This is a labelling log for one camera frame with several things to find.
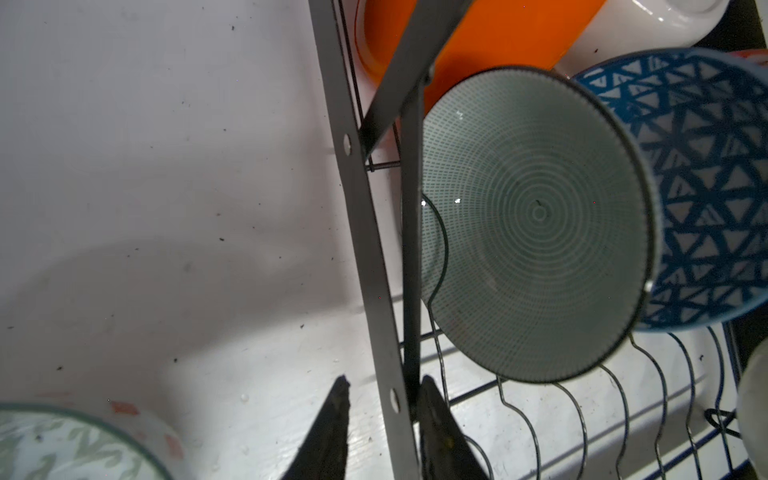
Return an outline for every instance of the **bowl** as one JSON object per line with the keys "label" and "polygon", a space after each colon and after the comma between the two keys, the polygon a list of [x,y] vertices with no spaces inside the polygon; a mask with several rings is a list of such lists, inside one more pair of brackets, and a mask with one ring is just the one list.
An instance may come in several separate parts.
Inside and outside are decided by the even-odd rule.
{"label": "bowl", "polygon": [[752,352],[739,382],[739,430],[758,478],[768,478],[768,339]]}
{"label": "bowl", "polygon": [[[550,69],[605,0],[476,0],[435,61],[425,109],[469,75],[500,65]],[[379,83],[395,54],[416,0],[359,0],[355,45]]]}
{"label": "bowl", "polygon": [[768,71],[684,48],[574,80],[636,138],[664,204],[662,264],[637,328],[724,322],[768,300]]}
{"label": "bowl", "polygon": [[97,417],[54,406],[0,404],[0,460],[3,478],[172,480],[130,435]]}
{"label": "bowl", "polygon": [[727,7],[728,0],[607,0],[554,69],[570,77],[634,51],[690,47]]}
{"label": "bowl", "polygon": [[657,272],[660,211],[597,98],[533,68],[484,71],[426,116],[423,158],[422,298],[456,347],[523,382],[618,347]]}

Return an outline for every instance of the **bowl rim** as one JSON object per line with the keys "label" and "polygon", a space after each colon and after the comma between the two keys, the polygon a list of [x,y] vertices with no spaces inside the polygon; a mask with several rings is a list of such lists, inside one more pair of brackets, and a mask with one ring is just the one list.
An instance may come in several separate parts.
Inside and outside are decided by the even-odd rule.
{"label": "bowl rim", "polygon": [[164,480],[174,480],[174,477],[171,476],[166,466],[163,465],[163,463],[154,455],[154,453],[150,452],[146,447],[137,442],[126,432],[120,430],[114,425],[106,423],[103,419],[100,419],[96,416],[89,415],[78,410],[53,406],[46,403],[0,402],[0,412],[52,413],[56,415],[63,415],[71,419],[89,424],[96,427],[97,429],[106,431],[107,433],[126,443],[128,446],[132,447],[139,455],[142,455],[145,460],[147,460],[156,468],[157,472],[162,476]]}
{"label": "bowl rim", "polygon": [[[430,115],[433,115],[433,112],[437,111],[437,107],[439,106],[440,102],[444,101],[444,99],[446,99],[454,90],[456,90],[461,85],[463,85],[466,81],[474,77],[478,77],[480,75],[494,74],[499,72],[517,72],[517,73],[526,73],[526,74],[537,74],[562,84],[566,88],[572,90],[576,95],[579,95],[583,99],[585,99],[587,103],[590,106],[592,106],[599,113],[599,115],[602,116],[602,118],[608,123],[608,126],[610,127],[610,129],[617,135],[618,139],[620,140],[621,146],[627,152],[627,156],[630,159],[632,168],[634,170],[635,176],[637,177],[637,180],[640,186],[641,196],[642,196],[643,204],[646,211],[646,218],[647,218],[646,230],[647,230],[647,238],[649,241],[647,242],[646,262],[645,262],[645,267],[643,272],[643,283],[641,284],[641,288],[640,288],[640,295],[637,297],[637,302],[635,304],[632,314],[630,315],[627,325],[624,327],[621,334],[616,339],[616,341],[611,345],[611,347],[606,349],[606,351],[603,354],[601,354],[598,357],[598,359],[596,359],[593,363],[589,364],[583,369],[579,369],[576,372],[569,373],[567,375],[552,377],[550,379],[544,379],[544,380],[531,380],[531,379],[516,378],[514,376],[503,376],[506,379],[510,379],[516,382],[523,382],[523,383],[529,383],[534,385],[543,385],[543,384],[549,384],[553,382],[563,382],[563,381],[574,379],[576,377],[584,375],[585,373],[592,371],[594,368],[596,368],[601,363],[603,363],[608,357],[613,355],[618,350],[618,348],[624,343],[627,337],[632,333],[632,330],[634,329],[635,324],[638,323],[640,319],[643,318],[643,312],[645,311],[645,306],[647,305],[647,302],[650,299],[650,292],[653,290],[652,285],[653,285],[653,282],[656,280],[658,266],[661,261],[661,256],[660,256],[660,242],[661,242],[660,226],[662,224],[661,223],[661,206],[660,206],[661,200],[658,196],[655,183],[653,182],[653,174],[648,168],[647,163],[644,157],[642,156],[639,146],[635,142],[634,138],[629,134],[629,132],[627,132],[626,128],[618,119],[618,117],[616,117],[616,115],[614,115],[610,110],[608,110],[608,108],[600,101],[600,99],[591,91],[589,91],[589,89],[587,89],[586,87],[580,85],[575,81],[571,81],[568,78],[562,75],[556,74],[552,71],[546,71],[540,68],[530,67],[527,65],[502,65],[499,67],[487,68],[485,70],[469,75],[468,77],[463,78],[460,82],[458,82],[453,87],[451,87],[447,92],[445,92],[437,100],[437,102],[435,102],[435,105],[429,110],[429,113],[424,118],[423,129],[424,130],[426,129],[427,121],[429,120]],[[447,331],[445,331],[445,329],[443,329],[443,333],[449,339],[451,339],[451,336]],[[458,345],[457,345],[457,348],[462,353],[464,353],[468,358],[470,358],[473,362],[477,363],[483,368],[487,368],[485,367],[484,362],[479,362],[473,355],[468,354],[463,349],[458,347]]]}

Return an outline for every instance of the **concentric circle pattern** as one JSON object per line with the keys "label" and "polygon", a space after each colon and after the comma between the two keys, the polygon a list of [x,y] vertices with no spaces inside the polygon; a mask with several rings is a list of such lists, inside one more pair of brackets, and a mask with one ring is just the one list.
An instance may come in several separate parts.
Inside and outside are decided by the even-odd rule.
{"label": "concentric circle pattern", "polygon": [[[633,144],[575,86],[527,68],[454,87],[424,123],[424,192],[449,237],[433,301],[450,340],[526,382],[582,373],[615,349],[654,278],[657,195]],[[444,247],[425,208],[422,297]]]}

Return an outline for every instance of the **metal bar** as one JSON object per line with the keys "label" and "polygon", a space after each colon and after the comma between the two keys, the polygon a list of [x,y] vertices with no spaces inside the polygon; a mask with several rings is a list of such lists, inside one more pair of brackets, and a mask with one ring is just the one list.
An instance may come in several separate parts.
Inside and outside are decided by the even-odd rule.
{"label": "metal bar", "polygon": [[600,365],[600,368],[602,368],[614,380],[616,383],[616,388],[619,389],[619,393],[621,394],[621,403],[624,404],[624,439],[621,441],[621,450],[619,451],[619,455],[616,457],[616,477],[621,480],[619,464],[621,464],[621,459],[624,457],[624,453],[627,451],[627,440],[629,439],[629,404],[627,403],[627,395],[624,393],[624,388],[622,388],[619,379],[616,378],[616,375],[614,375],[614,373],[610,371],[605,365]]}
{"label": "metal bar", "polygon": [[496,376],[496,385],[498,385],[498,397],[501,399],[502,405],[520,415],[523,420],[525,420],[525,424],[528,426],[528,430],[531,431],[531,436],[533,437],[533,446],[536,450],[536,480],[541,480],[541,451],[538,448],[538,437],[536,436],[536,431],[533,429],[533,424],[531,424],[531,421],[528,420],[528,417],[523,413],[522,410],[505,400],[504,388],[502,387],[502,378],[500,376]]}
{"label": "metal bar", "polygon": [[413,428],[407,409],[400,407],[405,405],[407,397],[395,313],[365,169],[366,156],[356,134],[355,111],[333,0],[310,0],[310,14],[336,163],[344,188],[362,302],[368,320],[392,470],[397,479],[416,480],[420,469]]}
{"label": "metal bar", "polygon": [[416,84],[424,80],[471,4],[472,0],[419,0],[416,3],[360,126],[366,155],[373,151],[398,117]]}
{"label": "metal bar", "polygon": [[402,372],[408,404],[415,418],[421,386],[422,329],[422,138],[424,81],[420,81],[402,108]]}
{"label": "metal bar", "polygon": [[483,392],[487,392],[488,390],[492,389],[495,386],[496,386],[496,380],[493,380],[492,382],[484,383],[483,385],[480,385],[477,388],[474,388],[466,393],[462,393],[461,395],[452,398],[449,401],[449,405],[450,406],[458,405],[459,403],[464,402],[465,400],[469,400],[473,396],[477,396]]}
{"label": "metal bar", "polygon": [[[720,386],[717,387],[717,397],[715,397],[715,410],[717,410],[717,424],[721,426],[723,425],[723,416],[720,414],[720,400],[723,399],[723,388],[725,387],[725,362],[723,361],[723,349],[720,348],[720,341],[717,339],[717,335],[715,335],[715,331],[712,329],[711,326],[707,327],[707,330],[709,330],[710,335],[712,336],[712,340],[715,342],[715,348],[717,349],[717,360],[720,363]],[[723,331],[727,332],[727,328],[723,326]],[[733,374],[734,379],[736,375],[737,369],[736,367],[733,367]],[[722,428],[721,434],[723,436],[723,448],[725,449],[725,458],[728,461],[728,472],[733,473],[733,462],[730,459],[730,449],[728,448],[728,439],[726,437],[725,428]]]}
{"label": "metal bar", "polygon": [[425,340],[429,340],[429,339],[431,339],[435,335],[442,335],[442,330],[436,329],[436,330],[431,331],[431,332],[422,333],[422,335],[419,337],[419,342],[424,342]]}
{"label": "metal bar", "polygon": [[733,370],[733,381],[736,383],[736,386],[739,386],[739,382],[741,382],[741,373],[744,371],[744,365],[741,364],[739,345],[736,341],[737,335],[733,327],[733,323],[736,321],[738,321],[738,319],[723,324],[723,336],[725,337],[725,344],[728,348],[730,367]]}
{"label": "metal bar", "polygon": [[661,462],[661,452],[659,451],[659,441],[661,440],[661,436],[664,434],[664,424],[667,423],[667,380],[664,378],[664,372],[661,371],[659,362],[657,362],[654,356],[648,353],[645,349],[637,346],[637,344],[634,342],[634,336],[631,333],[629,334],[629,341],[638,352],[643,353],[654,364],[656,371],[659,373],[659,379],[661,380],[661,395],[663,403],[661,405],[661,422],[659,422],[659,432],[656,434],[656,439],[654,440],[654,450],[656,451],[656,462],[659,465],[659,474],[661,475],[662,480],[667,480],[667,474],[664,471],[664,464]]}
{"label": "metal bar", "polygon": [[368,164],[368,170],[375,172],[377,170],[384,170],[385,168],[397,168],[400,166],[400,161],[382,162],[381,164]]}
{"label": "metal bar", "polygon": [[[725,419],[725,424],[723,427],[728,426],[733,418]],[[712,432],[707,433],[701,440],[696,442],[696,448],[701,450],[701,447],[705,446],[707,443],[709,443],[712,439],[714,439],[719,432],[714,429]],[[668,472],[671,468],[678,466],[680,463],[682,463],[686,458],[690,457],[693,453],[694,449],[692,447],[688,447],[686,450],[681,452],[678,456],[675,458],[672,458],[669,462],[664,464],[664,468],[655,471],[654,473],[648,475],[643,480],[656,480],[657,478],[664,477],[664,472]]]}
{"label": "metal bar", "polygon": [[688,402],[688,413],[685,415],[685,431],[688,434],[688,442],[690,442],[690,446],[694,451],[694,461],[696,463],[696,475],[701,480],[701,464],[699,463],[699,451],[696,449],[696,443],[694,442],[694,434],[690,431],[690,417],[694,413],[694,401],[696,400],[696,376],[694,375],[694,364],[690,361],[690,355],[688,355],[688,350],[685,348],[685,345],[683,345],[683,342],[680,341],[679,338],[677,338],[677,335],[674,333],[669,334],[675,342],[677,342],[677,345],[680,347],[681,350],[683,350],[683,355],[685,356],[685,361],[688,364],[688,375],[690,377],[690,401]]}
{"label": "metal bar", "polygon": [[571,394],[571,392],[569,392],[568,389],[566,389],[559,383],[553,383],[552,385],[558,387],[560,390],[565,392],[565,395],[567,395],[568,398],[571,399],[571,401],[574,404],[574,407],[576,407],[576,413],[578,413],[578,419],[581,422],[581,435],[583,437],[582,442],[584,443],[584,449],[581,451],[581,466],[578,469],[578,475],[576,475],[576,480],[579,480],[581,476],[584,474],[584,467],[587,466],[587,447],[589,446],[589,438],[587,437],[587,423],[584,421],[584,414],[581,413],[581,407],[578,405],[576,398]]}

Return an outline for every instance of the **metal dish rack frame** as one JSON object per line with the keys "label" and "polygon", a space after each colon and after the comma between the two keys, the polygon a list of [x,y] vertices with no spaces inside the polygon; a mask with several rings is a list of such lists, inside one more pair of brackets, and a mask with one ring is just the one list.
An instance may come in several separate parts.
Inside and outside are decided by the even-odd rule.
{"label": "metal dish rack frame", "polygon": [[[363,304],[368,321],[389,454],[392,470],[398,480],[417,479],[422,472],[413,431],[416,401],[421,386],[422,342],[435,342],[443,393],[447,394],[445,364],[439,342],[442,331],[432,322],[431,332],[425,334],[420,332],[424,87],[429,83],[435,58],[472,2],[473,0],[417,1],[394,57],[373,96],[369,110],[364,114],[352,45],[349,40],[349,29],[341,1],[309,0],[333,147],[344,189]],[[349,88],[350,83],[354,91],[354,102]],[[397,118],[400,119],[399,132],[396,126]],[[395,136],[399,161],[374,164],[370,154],[390,128],[393,129]],[[398,341],[392,296],[389,291],[376,213],[368,182],[370,173],[393,167],[400,168],[402,179],[402,342]],[[707,329],[717,349],[720,386],[714,408],[705,412],[705,417],[713,428],[698,441],[694,441],[690,430],[696,396],[693,363],[684,343],[673,333],[668,334],[680,347],[690,374],[690,401],[685,424],[690,446],[668,462],[662,462],[659,451],[659,441],[667,419],[667,383],[664,372],[657,360],[648,351],[639,347],[630,334],[631,345],[643,353],[657,370],[663,395],[660,427],[654,442],[658,470],[647,476],[645,480],[666,478],[667,472],[691,456],[694,457],[697,476],[701,479],[698,450],[718,436],[722,439],[730,472],[727,478],[733,477],[734,472],[743,467],[743,464],[734,467],[728,446],[727,437],[738,436],[738,433],[727,428],[736,413],[720,409],[725,382],[723,349],[714,330],[711,327]],[[727,350],[732,360],[734,381],[738,383],[742,368],[741,362],[738,361],[739,347],[734,342],[728,326],[724,328],[724,333]],[[627,397],[616,375],[604,365],[599,365],[599,368],[613,379],[624,404],[624,441],[615,465],[617,477],[621,479],[621,459],[624,456],[630,432]],[[530,430],[536,451],[536,479],[538,480],[541,477],[541,453],[536,432],[523,411],[506,401],[502,388],[504,381],[505,379],[497,377],[495,381],[487,382],[445,400],[449,407],[452,407],[488,390],[498,389],[501,404],[520,415]],[[580,478],[588,460],[589,442],[584,416],[573,395],[563,385],[559,383],[553,385],[568,395],[581,421],[583,449],[577,476]],[[469,437],[465,438],[480,451],[488,466],[490,477],[493,479],[490,462],[480,445]]]}

